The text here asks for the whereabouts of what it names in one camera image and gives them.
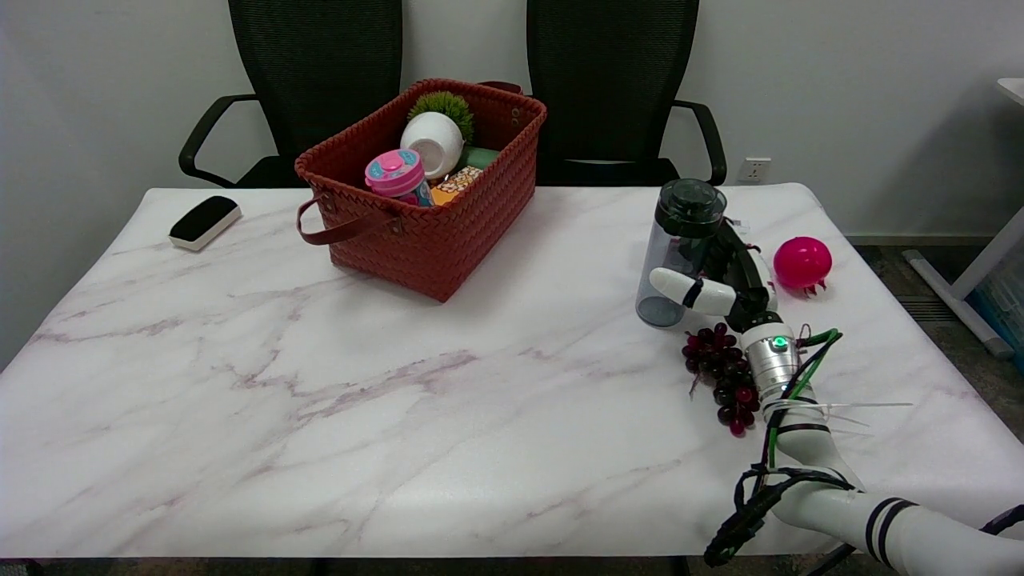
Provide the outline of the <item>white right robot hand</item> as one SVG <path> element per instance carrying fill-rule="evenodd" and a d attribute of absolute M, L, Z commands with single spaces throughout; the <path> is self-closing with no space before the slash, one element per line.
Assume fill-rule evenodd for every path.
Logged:
<path fill-rule="evenodd" d="M 698 276 L 655 268 L 647 275 L 657 296 L 682 310 L 722 317 L 732 331 L 742 334 L 758 326 L 783 324 L 778 313 L 778 292 L 770 270 L 755 245 L 725 218 L 710 237 Z"/>

